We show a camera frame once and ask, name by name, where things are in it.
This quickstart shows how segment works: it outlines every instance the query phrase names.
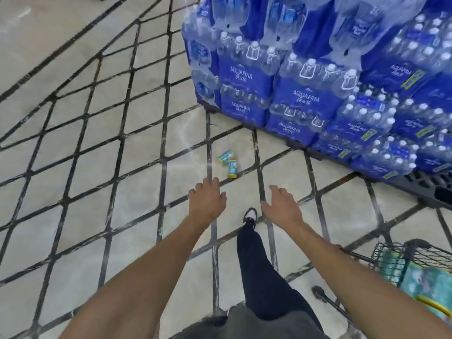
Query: leg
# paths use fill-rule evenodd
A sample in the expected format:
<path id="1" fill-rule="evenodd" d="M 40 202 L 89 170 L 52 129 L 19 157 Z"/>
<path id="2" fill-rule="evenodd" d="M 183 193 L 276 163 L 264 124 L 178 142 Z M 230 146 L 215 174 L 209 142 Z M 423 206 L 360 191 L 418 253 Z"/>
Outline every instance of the leg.
<path id="1" fill-rule="evenodd" d="M 268 261 L 262 239 L 255 232 L 254 225 L 253 219 L 246 219 L 237 236 L 246 307 L 263 320 L 277 319 L 290 311 L 305 311 L 322 330 L 309 303 L 291 288 Z"/>

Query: white bottle cap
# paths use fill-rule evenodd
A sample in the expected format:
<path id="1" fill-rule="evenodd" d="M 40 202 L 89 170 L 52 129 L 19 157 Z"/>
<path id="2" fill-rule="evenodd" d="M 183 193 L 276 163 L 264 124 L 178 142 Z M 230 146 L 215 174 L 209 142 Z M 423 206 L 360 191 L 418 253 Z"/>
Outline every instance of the white bottle cap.
<path id="1" fill-rule="evenodd" d="M 448 61 L 450 58 L 451 58 L 451 54 L 450 54 L 449 52 L 444 52 L 444 53 L 441 55 L 441 60 L 442 60 L 442 61 Z"/>
<path id="2" fill-rule="evenodd" d="M 418 46 L 419 46 L 418 43 L 416 43 L 415 41 L 411 41 L 411 42 L 408 44 L 408 49 L 409 49 L 409 50 L 416 50 L 416 49 L 418 48 Z"/>
<path id="3" fill-rule="evenodd" d="M 424 49 L 424 53 L 425 53 L 427 56 L 430 56 L 434 51 L 435 51 L 435 49 L 433 49 L 431 46 L 426 47 L 426 48 Z"/>
<path id="4" fill-rule="evenodd" d="M 350 69 L 349 71 L 347 71 L 347 75 L 350 77 L 355 77 L 356 76 L 356 69 Z"/>
<path id="5" fill-rule="evenodd" d="M 425 21 L 425 15 L 419 14 L 417 17 L 415 17 L 416 22 L 423 22 Z"/>
<path id="6" fill-rule="evenodd" d="M 430 31 L 428 31 L 428 34 L 433 34 L 433 35 L 436 35 L 438 33 L 439 33 L 439 28 L 437 28 L 437 27 L 434 27 L 434 28 L 430 29 Z"/>

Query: tiled floor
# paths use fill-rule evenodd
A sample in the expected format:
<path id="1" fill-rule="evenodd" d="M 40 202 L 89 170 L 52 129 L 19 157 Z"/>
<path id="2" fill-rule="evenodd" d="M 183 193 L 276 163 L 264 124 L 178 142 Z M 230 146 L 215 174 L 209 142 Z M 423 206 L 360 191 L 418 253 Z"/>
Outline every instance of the tiled floor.
<path id="1" fill-rule="evenodd" d="M 0 99 L 0 338 L 57 338 L 100 286 L 182 221 L 186 193 L 206 175 L 220 178 L 228 207 L 196 244 L 162 315 L 161 339 L 244 300 L 236 234 L 243 212 L 259 208 L 272 183 L 300 200 L 317 232 L 359 253 L 371 254 L 384 224 L 393 240 L 423 238 L 451 250 L 449 210 L 424 208 L 206 114 L 180 37 L 184 2 L 154 1 L 137 0 L 141 16 L 50 96 L 24 108 L 14 102 L 19 86 Z M 38 88 L 32 81 L 29 90 Z M 26 117 L 11 123 L 18 109 Z M 226 149 L 238 156 L 237 180 L 218 165 Z M 282 230 L 260 220 L 268 258 L 326 333 L 340 336 L 345 319 L 310 290 L 322 285 L 333 297 L 325 282 Z"/>

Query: sneaker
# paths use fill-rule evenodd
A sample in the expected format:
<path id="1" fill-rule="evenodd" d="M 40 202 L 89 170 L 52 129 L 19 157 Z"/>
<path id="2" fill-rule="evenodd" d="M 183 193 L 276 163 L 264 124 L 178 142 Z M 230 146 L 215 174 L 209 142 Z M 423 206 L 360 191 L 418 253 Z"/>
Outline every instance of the sneaker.
<path id="1" fill-rule="evenodd" d="M 253 227 L 256 227 L 257 222 L 257 210 L 256 208 L 250 208 L 246 211 L 245 215 L 243 216 L 243 224 L 246 224 L 247 222 L 251 222 L 253 224 Z"/>

